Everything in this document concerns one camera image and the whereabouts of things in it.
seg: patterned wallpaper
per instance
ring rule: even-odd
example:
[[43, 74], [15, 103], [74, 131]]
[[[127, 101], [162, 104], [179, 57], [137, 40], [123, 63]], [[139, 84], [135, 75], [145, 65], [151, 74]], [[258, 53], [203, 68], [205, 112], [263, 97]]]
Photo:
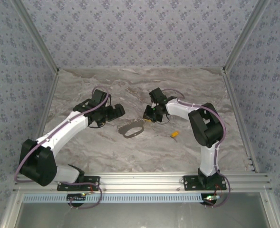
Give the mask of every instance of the patterned wallpaper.
[[36, 133], [52, 79], [10, 0], [0, 1], [0, 220], [21, 144]]
[[56, 64], [223, 66], [257, 0], [23, 0]]
[[280, 205], [280, 0], [271, 0], [230, 72], [261, 172]]

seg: marble tabletop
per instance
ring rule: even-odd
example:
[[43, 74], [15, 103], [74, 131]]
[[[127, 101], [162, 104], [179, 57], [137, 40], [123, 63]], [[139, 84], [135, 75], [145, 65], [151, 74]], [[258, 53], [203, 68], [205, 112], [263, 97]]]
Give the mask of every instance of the marble tabletop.
[[[126, 114], [100, 129], [87, 128], [72, 138], [56, 157], [58, 164], [73, 164], [85, 172], [196, 172], [200, 165], [200, 146], [189, 121], [169, 116], [165, 125], [146, 122], [144, 132], [126, 139], [118, 133], [121, 126], [143, 117], [150, 104], [149, 92], [178, 89], [184, 101], [212, 103], [227, 127], [227, 137], [220, 146], [220, 170], [248, 170], [242, 143], [222, 76], [218, 70], [199, 68], [101, 68], [60, 70], [59, 80], [48, 115], [47, 133], [64, 120], [73, 107], [91, 97], [96, 85], [107, 87], [112, 105], [122, 104]], [[167, 96], [175, 92], [165, 91]], [[177, 142], [170, 137], [179, 131]]]

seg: enclosure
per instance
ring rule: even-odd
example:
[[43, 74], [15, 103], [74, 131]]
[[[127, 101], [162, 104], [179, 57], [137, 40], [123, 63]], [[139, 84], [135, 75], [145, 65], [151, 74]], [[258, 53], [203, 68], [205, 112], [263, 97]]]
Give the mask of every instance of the enclosure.
[[[82, 130], [55, 159], [98, 175], [102, 203], [71, 210], [56, 183], [14, 183], [23, 142], [50, 132], [97, 85], [125, 115]], [[225, 206], [204, 209], [206, 192], [183, 187], [201, 162], [189, 121], [169, 115], [136, 137], [118, 132], [143, 120], [158, 87], [212, 103], [225, 122]], [[0, 227], [210, 226], [204, 218], [280, 227], [280, 0], [0, 1]]]

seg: purple cable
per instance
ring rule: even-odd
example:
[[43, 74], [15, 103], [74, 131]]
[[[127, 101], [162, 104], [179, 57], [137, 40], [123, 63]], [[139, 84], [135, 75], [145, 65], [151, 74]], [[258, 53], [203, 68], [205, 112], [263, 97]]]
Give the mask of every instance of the purple cable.
[[90, 183], [90, 182], [85, 182], [85, 183], [68, 183], [68, 182], [62, 182], [62, 184], [66, 184], [66, 185], [72, 185], [72, 186], [75, 186], [75, 185], [91, 185], [91, 186], [94, 186], [94, 187], [96, 187], [99, 191], [100, 191], [100, 197], [98, 198], [98, 201], [95, 203], [95, 204], [93, 204], [93, 205], [91, 205], [91, 206], [88, 206], [88, 207], [81, 207], [81, 208], [76, 208], [76, 207], [73, 207], [72, 206], [72, 201], [74, 200], [74, 198], [75, 197], [72, 197], [71, 199], [70, 199], [70, 203], [69, 203], [69, 205], [70, 205], [70, 207], [72, 207], [72, 208], [76, 208], [76, 209], [89, 209], [89, 208], [94, 208], [94, 207], [96, 207], [97, 205], [99, 205], [99, 203], [101, 202], [101, 200], [102, 200], [102, 196], [103, 196], [103, 192], [102, 192], [102, 189], [100, 188], [100, 186], [98, 186], [97, 184], [94, 184], [94, 183]]
[[[106, 95], [105, 99], [102, 101], [102, 103], [100, 103], [98, 106], [96, 106], [96, 107], [94, 107], [94, 108], [92, 108], [92, 109], [89, 109], [89, 110], [87, 110], [87, 111], [84, 111], [84, 112], [82, 112], [82, 113], [79, 113], [79, 114], [73, 116], [73, 117], [70, 119], [70, 121], [72, 121], [72, 120], [78, 118], [78, 117], [81, 116], [81, 115], [90, 113], [90, 112], [92, 112], [92, 111], [98, 109], [98, 108], [101, 107], [105, 102], [107, 102], [107, 99], [108, 99], [108, 97], [109, 97], [109, 92], [108, 92], [108, 90], [107, 90], [106, 88], [104, 88], [104, 87], [98, 85], [98, 86], [96, 86], [96, 87], [93, 88], [92, 94], [94, 93], [94, 91], [95, 91], [97, 88], [105, 89], [106, 92], [107, 92], [107, 95]], [[66, 126], [68, 123], [69, 123], [69, 121], [64, 122], [64, 123], [63, 123], [61, 126], [59, 126], [53, 133], [51, 133], [46, 139], [44, 139], [43, 141], [41, 141], [40, 143], [38, 143], [35, 147], [33, 147], [32, 150], [29, 151], [29, 153], [24, 157], [24, 159], [20, 162], [19, 166], [18, 166], [17, 169], [16, 169], [16, 172], [15, 172], [15, 175], [14, 175], [14, 180], [15, 180], [16, 182], [18, 182], [18, 183], [33, 182], [32, 180], [18, 180], [18, 179], [17, 179], [18, 174], [19, 174], [19, 172], [20, 172], [22, 166], [24, 165], [24, 163], [26, 162], [26, 160], [31, 156], [31, 154], [32, 154], [38, 147], [40, 147], [42, 144], [44, 144], [45, 142], [47, 142], [48, 139], [52, 138], [53, 135], [55, 135], [57, 132], [59, 132], [59, 130], [61, 130], [61, 129], [62, 129], [64, 126]]]
[[207, 107], [204, 107], [204, 106], [201, 106], [201, 105], [196, 105], [196, 104], [184, 103], [184, 102], [179, 101], [179, 99], [178, 99], [178, 103], [180, 103], [180, 104], [182, 104], [182, 105], [185, 105], [185, 106], [189, 106], [189, 107], [202, 108], [202, 109], [204, 109], [204, 110], [206, 110], [206, 111], [212, 113], [214, 116], [217, 117], [217, 119], [219, 120], [219, 122], [220, 122], [220, 124], [221, 124], [221, 126], [222, 126], [222, 128], [223, 128], [223, 137], [220, 139], [220, 141], [219, 141], [219, 142], [216, 144], [216, 146], [215, 146], [214, 167], [215, 167], [215, 170], [216, 170], [216, 172], [218, 173], [218, 175], [222, 176], [222, 177], [226, 180], [227, 185], [228, 185], [228, 188], [229, 188], [229, 192], [228, 192], [228, 195], [227, 195], [227, 197], [225, 198], [225, 200], [224, 200], [223, 202], [221, 202], [220, 204], [218, 204], [218, 205], [216, 205], [216, 206], [214, 206], [214, 205], [211, 206], [211, 207], [214, 207], [214, 208], [220, 207], [220, 206], [222, 206], [223, 204], [225, 204], [225, 203], [227, 202], [227, 200], [229, 199], [230, 194], [231, 194], [231, 185], [230, 185], [229, 180], [227, 179], [226, 176], [224, 176], [223, 174], [221, 174], [221, 173], [219, 172], [219, 170], [217, 169], [218, 147], [219, 147], [219, 145], [224, 141], [225, 136], [226, 136], [226, 127], [225, 127], [225, 123], [224, 123], [224, 121], [222, 120], [222, 118], [221, 118], [216, 112], [214, 112], [214, 111], [213, 111], [212, 109], [210, 109], [210, 108], [207, 108]]
[[161, 91], [163, 92], [163, 91], [167, 91], [167, 90], [174, 91], [174, 92], [180, 94], [182, 96], [182, 98], [185, 98], [184, 94], [181, 93], [179, 90], [176, 90], [176, 89], [162, 89]]

